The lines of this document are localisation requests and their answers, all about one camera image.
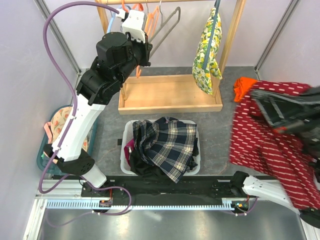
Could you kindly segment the light blue hanger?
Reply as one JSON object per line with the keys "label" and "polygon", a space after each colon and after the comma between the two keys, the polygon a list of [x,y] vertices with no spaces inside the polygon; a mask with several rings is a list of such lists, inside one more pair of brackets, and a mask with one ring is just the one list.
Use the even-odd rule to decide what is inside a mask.
{"label": "light blue hanger", "polygon": [[[125,5],[125,6],[119,5],[117,8],[125,10],[126,12],[128,12],[129,10],[132,9],[129,5]],[[111,19],[109,21],[109,24],[108,24],[108,27],[107,27],[107,30],[106,30],[107,34],[111,32],[114,20],[116,18],[116,13],[115,12],[110,11],[110,14],[111,14]]]}

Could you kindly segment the red polka dot garment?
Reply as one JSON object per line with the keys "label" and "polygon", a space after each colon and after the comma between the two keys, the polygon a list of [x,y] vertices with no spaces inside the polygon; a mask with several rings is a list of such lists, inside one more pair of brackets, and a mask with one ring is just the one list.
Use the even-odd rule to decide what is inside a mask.
{"label": "red polka dot garment", "polygon": [[296,135],[275,132],[251,93],[263,90],[296,97],[310,89],[299,82],[257,81],[235,107],[229,147],[230,163],[275,177],[299,210],[320,208],[320,185],[310,165],[318,158],[307,153]]}

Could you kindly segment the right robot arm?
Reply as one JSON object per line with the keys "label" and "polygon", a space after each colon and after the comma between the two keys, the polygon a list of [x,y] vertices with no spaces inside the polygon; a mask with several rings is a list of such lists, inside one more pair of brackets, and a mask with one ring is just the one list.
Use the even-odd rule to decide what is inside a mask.
{"label": "right robot arm", "polygon": [[276,179],[237,171],[229,191],[282,205],[320,226],[320,89],[305,84],[254,87],[236,107],[229,160]]}

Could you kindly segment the blue-grey hanger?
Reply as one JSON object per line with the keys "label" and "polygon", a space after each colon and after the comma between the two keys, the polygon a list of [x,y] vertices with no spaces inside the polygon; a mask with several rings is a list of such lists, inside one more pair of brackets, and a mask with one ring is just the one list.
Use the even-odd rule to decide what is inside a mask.
{"label": "blue-grey hanger", "polygon": [[208,65],[208,61],[209,61],[209,56],[210,56],[210,51],[211,51],[211,46],[212,46],[212,41],[214,38],[214,32],[215,32],[215,28],[216,28],[216,24],[217,24],[217,20],[218,20],[218,13],[219,13],[219,8],[220,8],[220,3],[221,0],[216,0],[214,7],[215,7],[215,13],[213,16],[213,22],[212,22],[212,29],[210,32],[210,37],[209,37],[209,41],[208,41],[208,47],[207,50],[205,52],[205,56],[204,56],[204,62],[202,64],[202,69],[205,70],[207,65]]}

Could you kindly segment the grey hanger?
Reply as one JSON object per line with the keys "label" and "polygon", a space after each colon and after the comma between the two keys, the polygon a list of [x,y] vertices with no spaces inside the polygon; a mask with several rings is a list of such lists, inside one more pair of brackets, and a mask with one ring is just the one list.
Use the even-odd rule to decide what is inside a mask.
{"label": "grey hanger", "polygon": [[[155,24],[155,32],[151,34],[151,37],[149,38],[149,42],[153,44],[153,41],[155,38],[158,37],[159,34],[161,34],[161,39],[156,42],[156,44],[153,44],[152,50],[150,52],[149,57],[152,58],[153,55],[156,53],[156,51],[159,49],[159,47],[162,45],[162,43],[166,40],[166,38],[170,35],[170,33],[174,30],[174,28],[177,26],[177,24],[181,20],[181,7],[177,6],[166,19],[164,19],[163,11],[162,11],[162,3],[164,3],[164,0],[160,0],[158,4],[158,12],[160,14],[160,24],[159,26],[157,23]],[[170,21],[172,18],[176,16],[176,21],[172,24],[171,27],[168,27]]]}

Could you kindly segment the lemon print garment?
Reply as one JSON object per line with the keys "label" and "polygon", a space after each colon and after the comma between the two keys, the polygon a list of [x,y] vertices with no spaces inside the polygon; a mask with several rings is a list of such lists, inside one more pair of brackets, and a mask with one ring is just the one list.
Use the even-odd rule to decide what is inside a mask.
{"label": "lemon print garment", "polygon": [[221,17],[214,7],[210,10],[210,16],[201,33],[192,65],[192,75],[196,85],[208,95],[213,94],[212,77],[222,79],[222,73],[216,60],[221,40]]}

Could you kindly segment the orange hanger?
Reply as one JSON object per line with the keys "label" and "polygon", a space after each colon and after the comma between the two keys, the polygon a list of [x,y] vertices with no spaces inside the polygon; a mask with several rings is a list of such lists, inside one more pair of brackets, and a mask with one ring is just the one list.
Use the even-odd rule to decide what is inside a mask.
{"label": "orange hanger", "polygon": [[[125,5],[124,0],[121,0],[121,7],[125,12],[129,12],[129,10],[130,10],[129,7]],[[144,11],[144,7],[141,3],[135,3],[131,9],[138,10],[140,12]]]}
{"label": "orange hanger", "polygon": [[[156,26],[157,26],[158,19],[159,19],[159,15],[160,15],[160,7],[159,6],[155,7],[153,12],[151,12],[151,13],[148,12],[148,14],[147,14],[147,19],[146,19],[144,31],[147,33],[149,42],[151,42],[151,37],[155,33]],[[140,66],[137,66],[136,77],[139,78],[141,73],[142,73],[142,69],[140,69]]]}

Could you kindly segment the navy plaid skirt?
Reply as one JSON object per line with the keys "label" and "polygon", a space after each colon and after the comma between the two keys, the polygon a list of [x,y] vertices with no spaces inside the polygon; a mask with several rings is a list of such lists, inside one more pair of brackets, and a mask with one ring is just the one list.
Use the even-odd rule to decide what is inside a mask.
{"label": "navy plaid skirt", "polygon": [[173,117],[132,123],[133,150],[130,170],[149,180],[171,180],[178,183],[186,172],[198,164],[197,125]]}

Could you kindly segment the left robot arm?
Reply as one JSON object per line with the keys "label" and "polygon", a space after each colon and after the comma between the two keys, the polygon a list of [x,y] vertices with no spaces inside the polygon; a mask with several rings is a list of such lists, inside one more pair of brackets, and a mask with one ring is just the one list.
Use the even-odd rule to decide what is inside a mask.
{"label": "left robot arm", "polygon": [[92,191],[99,197],[109,193],[110,185],[95,160],[83,149],[84,140],[137,66],[150,66],[152,47],[144,31],[141,35],[129,31],[105,34],[96,44],[97,56],[90,69],[76,87],[76,99],[59,136],[44,147],[63,173],[81,176],[91,183]]}

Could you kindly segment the black skirt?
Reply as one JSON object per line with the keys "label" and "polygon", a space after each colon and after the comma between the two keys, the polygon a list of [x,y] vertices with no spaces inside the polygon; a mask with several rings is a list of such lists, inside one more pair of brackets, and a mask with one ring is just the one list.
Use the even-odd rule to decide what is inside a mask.
{"label": "black skirt", "polygon": [[164,147],[156,145],[154,149],[141,151],[134,149],[130,155],[130,170],[149,180],[171,180],[178,183],[186,172],[198,164],[194,157],[199,154],[198,147]]}

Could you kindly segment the magenta pleated skirt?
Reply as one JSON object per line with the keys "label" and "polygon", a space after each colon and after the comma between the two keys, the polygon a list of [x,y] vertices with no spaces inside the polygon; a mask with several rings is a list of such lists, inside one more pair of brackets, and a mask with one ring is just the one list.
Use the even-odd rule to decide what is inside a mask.
{"label": "magenta pleated skirt", "polygon": [[125,155],[125,159],[126,162],[128,163],[128,165],[130,165],[130,155],[133,152],[133,150],[135,149],[134,146],[134,139],[131,139],[124,147],[124,155]]}

